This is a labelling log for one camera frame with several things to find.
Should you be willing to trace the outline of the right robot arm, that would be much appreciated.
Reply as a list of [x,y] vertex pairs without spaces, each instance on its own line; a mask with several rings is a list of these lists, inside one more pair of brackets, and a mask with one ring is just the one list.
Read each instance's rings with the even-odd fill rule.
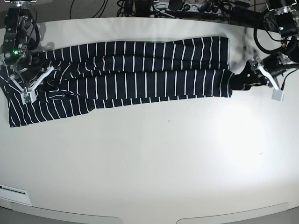
[[9,0],[4,19],[5,34],[0,47],[0,64],[14,71],[26,88],[43,71],[44,59],[34,52],[40,43],[35,0]]

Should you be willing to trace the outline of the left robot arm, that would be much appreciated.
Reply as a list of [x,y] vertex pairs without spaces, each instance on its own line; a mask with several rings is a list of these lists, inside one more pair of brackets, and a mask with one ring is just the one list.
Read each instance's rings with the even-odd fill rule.
[[[299,69],[299,15],[295,0],[267,0],[262,12],[253,12],[242,7],[234,7],[230,13],[233,21],[244,26],[253,27],[253,39],[257,48],[267,57],[261,59],[254,54],[252,60],[246,62],[243,71],[234,75],[230,88],[236,91],[248,91],[253,86],[268,86],[275,92],[283,92],[285,83],[277,82],[277,77],[290,70]],[[278,32],[280,46],[276,49],[264,48],[258,37],[258,30],[268,33]]]

